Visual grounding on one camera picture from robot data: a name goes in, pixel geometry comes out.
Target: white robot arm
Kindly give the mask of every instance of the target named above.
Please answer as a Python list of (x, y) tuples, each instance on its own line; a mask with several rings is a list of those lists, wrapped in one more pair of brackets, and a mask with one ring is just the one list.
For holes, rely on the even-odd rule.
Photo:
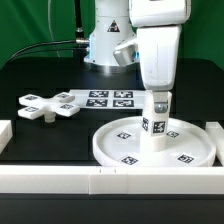
[[(129, 7), (132, 25), (138, 27), (137, 36), (119, 44), (114, 57), (121, 66), (126, 66), (133, 63), (133, 51), (139, 52), (146, 89), (140, 148), (143, 152), (161, 151), (166, 147), (171, 104), (168, 91), (175, 80), (180, 24), (190, 16), (191, 1), (130, 0)], [(155, 134), (157, 124), (163, 128)]]
[(191, 0), (130, 0), (130, 19), (137, 37), (125, 40), (114, 51), (120, 66), (133, 63), (138, 51), (147, 90), (173, 87), (181, 26), (190, 16)]

